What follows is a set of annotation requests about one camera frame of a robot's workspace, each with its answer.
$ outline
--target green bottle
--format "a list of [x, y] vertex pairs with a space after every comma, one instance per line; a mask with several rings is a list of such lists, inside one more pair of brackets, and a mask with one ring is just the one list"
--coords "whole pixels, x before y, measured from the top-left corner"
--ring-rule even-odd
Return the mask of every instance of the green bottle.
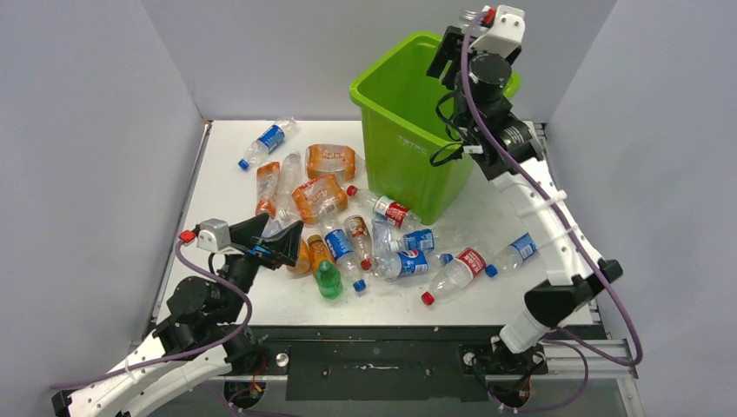
[[315, 271], [315, 280], [320, 294], [327, 299], [333, 300], [343, 291], [341, 272], [328, 261], [320, 262]]

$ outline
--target blue label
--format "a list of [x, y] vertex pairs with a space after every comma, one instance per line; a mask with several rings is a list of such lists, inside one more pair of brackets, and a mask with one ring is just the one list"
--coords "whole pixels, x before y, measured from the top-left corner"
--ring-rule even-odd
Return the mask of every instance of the blue label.
[[520, 253], [523, 261], [526, 261], [527, 258], [532, 256], [537, 251], [537, 247], [534, 245], [534, 242], [532, 241], [529, 233], [524, 234], [521, 238], [517, 239], [509, 246], [517, 249], [517, 252]]
[[402, 262], [402, 271], [399, 276], [424, 274], [428, 272], [428, 259], [425, 254], [419, 250], [407, 250], [405, 252], [397, 252], [399, 260]]
[[282, 128], [272, 124], [271, 127], [263, 132], [263, 135], [261, 135], [257, 140], [266, 145], [266, 147], [269, 148], [269, 153], [271, 153], [271, 151], [276, 148], [276, 145], [282, 143], [284, 140], [284, 132], [282, 131]]
[[435, 237], [433, 231], [429, 228], [417, 230], [404, 236], [404, 244], [407, 249], [427, 250], [429, 252], [435, 249]]
[[325, 235], [325, 246], [328, 247], [335, 261], [338, 261], [347, 254], [353, 253], [350, 242], [348, 242], [348, 237], [342, 229], [333, 230]]

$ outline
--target table surface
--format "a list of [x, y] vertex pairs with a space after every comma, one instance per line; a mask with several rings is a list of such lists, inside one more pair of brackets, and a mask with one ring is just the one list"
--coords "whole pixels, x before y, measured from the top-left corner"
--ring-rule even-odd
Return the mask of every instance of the table surface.
[[[289, 152], [305, 149], [315, 143], [348, 145], [363, 155], [361, 122], [305, 121], [301, 131], [287, 139], [269, 156], [281, 162]], [[243, 151], [268, 126], [267, 121], [216, 121], [212, 124], [202, 163], [192, 191], [189, 209], [184, 213], [184, 227], [218, 218], [229, 224], [249, 219], [256, 207], [256, 170], [242, 171], [237, 162]], [[302, 182], [307, 176], [302, 173]], [[365, 172], [353, 182], [359, 188], [368, 185]], [[371, 214], [356, 204], [340, 214], [342, 221], [349, 215], [360, 214], [369, 221]], [[525, 228], [511, 205], [479, 169], [474, 169], [465, 189], [435, 225], [478, 224], [478, 235], [468, 241], [483, 239], [495, 249], [504, 248], [525, 233]], [[305, 225], [302, 237], [317, 233]], [[208, 253], [191, 245], [183, 249], [184, 256], [199, 265], [207, 264]], [[182, 279], [192, 275], [179, 261], [174, 261], [164, 289], [164, 300], [173, 294]], [[462, 295], [448, 302], [438, 301], [425, 306], [420, 295], [428, 288], [434, 274], [401, 278], [397, 282], [372, 279], [366, 274], [368, 290], [358, 295], [344, 282], [344, 290], [336, 300], [322, 298], [312, 275], [295, 277], [286, 268], [271, 271], [262, 268], [249, 297], [254, 313], [251, 324], [262, 326], [492, 326], [511, 321], [523, 308], [526, 291], [540, 283], [544, 267], [539, 256], [533, 256], [513, 276], [488, 278], [481, 274]], [[169, 315], [164, 302], [158, 320]], [[242, 320], [245, 311], [241, 312]], [[592, 324], [588, 308], [582, 308], [568, 318], [567, 324]]]

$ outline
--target wall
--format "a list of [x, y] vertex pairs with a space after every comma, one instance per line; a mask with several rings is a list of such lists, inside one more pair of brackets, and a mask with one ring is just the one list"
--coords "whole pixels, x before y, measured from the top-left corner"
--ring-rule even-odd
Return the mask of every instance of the wall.
[[737, 409], [735, 19], [728, 0], [619, 0], [548, 125], [571, 211], [625, 269], [651, 416]]
[[[356, 119], [354, 78], [409, 34], [442, 34], [486, 3], [143, 0], [198, 108], [216, 119]], [[616, 0], [506, 3], [527, 12], [515, 112], [546, 122]]]
[[0, 415], [140, 338], [203, 122], [139, 2], [0, 5]]

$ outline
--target green trash bin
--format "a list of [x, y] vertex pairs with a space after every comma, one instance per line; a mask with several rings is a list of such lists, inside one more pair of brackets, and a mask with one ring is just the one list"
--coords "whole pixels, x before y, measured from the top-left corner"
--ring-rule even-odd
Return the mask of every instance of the green trash bin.
[[[441, 167], [429, 158], [450, 142], [435, 105], [448, 91], [426, 76], [441, 38], [419, 32], [396, 45], [350, 85], [351, 100], [361, 108], [368, 187], [434, 223], [466, 185], [474, 162], [470, 156]], [[519, 77], [505, 90], [511, 96]], [[444, 106], [452, 112], [452, 101]]]

